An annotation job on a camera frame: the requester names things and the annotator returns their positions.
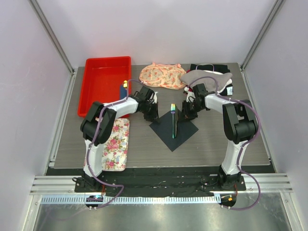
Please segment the dark metal knife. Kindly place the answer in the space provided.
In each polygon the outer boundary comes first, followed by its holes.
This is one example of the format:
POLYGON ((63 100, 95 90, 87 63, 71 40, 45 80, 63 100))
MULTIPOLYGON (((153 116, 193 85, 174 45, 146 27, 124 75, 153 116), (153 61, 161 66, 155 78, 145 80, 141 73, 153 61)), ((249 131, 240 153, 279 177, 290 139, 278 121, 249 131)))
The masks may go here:
POLYGON ((173 128, 173 138, 175 139, 177 137, 178 133, 178 120, 179 120, 179 111, 178 108, 175 107, 175 113, 174 113, 174 128, 173 128))

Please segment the iridescent rainbow fork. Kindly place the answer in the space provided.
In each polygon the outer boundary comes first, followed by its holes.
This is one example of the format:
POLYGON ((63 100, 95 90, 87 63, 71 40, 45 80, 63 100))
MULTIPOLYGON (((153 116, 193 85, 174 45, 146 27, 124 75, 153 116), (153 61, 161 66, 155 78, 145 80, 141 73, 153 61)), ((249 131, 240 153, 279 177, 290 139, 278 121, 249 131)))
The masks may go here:
POLYGON ((176 112, 176 105, 174 103, 170 106, 170 111, 172 114, 172 138, 174 139, 176 137, 176 118, 175 118, 175 112, 176 112))

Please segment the dark navy paper napkin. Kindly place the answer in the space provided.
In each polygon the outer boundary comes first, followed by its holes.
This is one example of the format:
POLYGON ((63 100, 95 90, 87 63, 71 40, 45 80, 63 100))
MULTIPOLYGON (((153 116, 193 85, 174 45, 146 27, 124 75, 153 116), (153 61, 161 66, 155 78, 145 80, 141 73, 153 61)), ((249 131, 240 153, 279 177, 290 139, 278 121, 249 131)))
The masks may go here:
POLYGON ((150 128, 160 138, 160 140, 168 147, 170 151, 176 150, 191 138, 199 129, 191 122, 178 122, 176 137, 172 137, 172 113, 165 113, 159 122, 153 122, 150 128))

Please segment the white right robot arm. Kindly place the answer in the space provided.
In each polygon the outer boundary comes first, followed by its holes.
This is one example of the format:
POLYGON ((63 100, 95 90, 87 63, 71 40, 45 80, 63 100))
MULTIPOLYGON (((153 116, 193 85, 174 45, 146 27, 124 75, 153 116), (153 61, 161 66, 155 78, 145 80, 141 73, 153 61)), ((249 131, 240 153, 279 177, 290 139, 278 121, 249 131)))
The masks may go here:
POLYGON ((186 100, 182 102, 180 119, 193 120, 202 110, 215 110, 223 117, 228 144, 225 158, 219 166, 217 185, 228 190, 240 182, 244 153, 259 133, 258 116, 249 100, 233 100, 213 91, 208 92, 203 84, 197 84, 192 92, 187 92, 186 100))

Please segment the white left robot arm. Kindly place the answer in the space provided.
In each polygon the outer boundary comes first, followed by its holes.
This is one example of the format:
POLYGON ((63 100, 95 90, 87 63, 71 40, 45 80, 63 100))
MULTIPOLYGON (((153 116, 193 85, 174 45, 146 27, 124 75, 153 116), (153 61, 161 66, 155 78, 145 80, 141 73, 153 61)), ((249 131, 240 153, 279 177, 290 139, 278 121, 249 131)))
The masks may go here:
POLYGON ((157 95, 152 89, 143 86, 135 94, 111 103, 94 102, 84 118, 80 130, 86 145, 85 164, 79 181, 92 192, 102 188, 102 155, 104 144, 110 138, 116 119, 141 112, 146 121, 159 119, 157 95))

